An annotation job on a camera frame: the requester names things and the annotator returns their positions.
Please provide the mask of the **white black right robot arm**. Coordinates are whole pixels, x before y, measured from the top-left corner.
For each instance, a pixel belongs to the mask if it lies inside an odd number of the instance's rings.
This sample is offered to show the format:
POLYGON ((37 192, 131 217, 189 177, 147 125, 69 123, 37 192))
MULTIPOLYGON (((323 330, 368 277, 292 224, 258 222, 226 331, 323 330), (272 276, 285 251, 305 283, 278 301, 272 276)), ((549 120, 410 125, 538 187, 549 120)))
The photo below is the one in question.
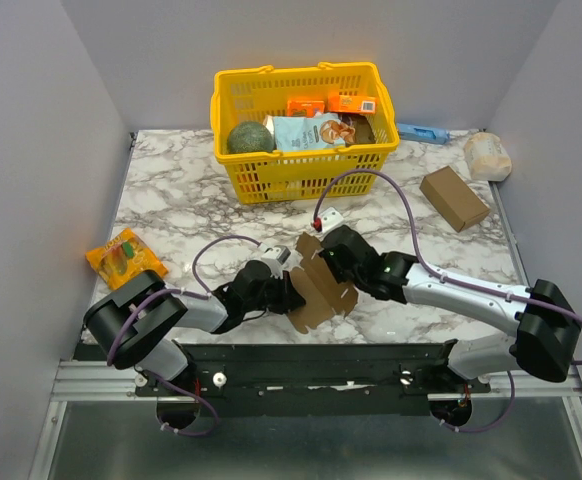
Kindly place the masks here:
POLYGON ((321 247, 339 283, 350 281, 380 301, 433 306, 497 329, 495 335, 451 342, 446 358, 430 370, 438 389, 451 392, 466 380, 510 370, 553 383, 566 379, 581 328, 555 284, 539 280, 528 288, 451 276, 413 255, 378 253, 346 225, 328 233, 321 247))

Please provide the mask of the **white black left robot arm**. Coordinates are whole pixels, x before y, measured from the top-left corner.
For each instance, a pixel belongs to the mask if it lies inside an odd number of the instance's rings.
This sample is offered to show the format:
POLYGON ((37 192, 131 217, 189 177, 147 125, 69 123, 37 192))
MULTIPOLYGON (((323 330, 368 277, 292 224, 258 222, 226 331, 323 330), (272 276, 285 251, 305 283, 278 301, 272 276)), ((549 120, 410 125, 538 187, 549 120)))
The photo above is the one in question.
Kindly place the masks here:
POLYGON ((220 335, 257 312, 288 314, 305 305, 289 272, 276 276, 265 262, 251 260, 208 295, 168 288, 156 272, 144 271, 90 307, 83 323, 109 366, 139 367, 180 395, 193 386, 196 366, 183 346, 167 338, 172 329, 220 335))

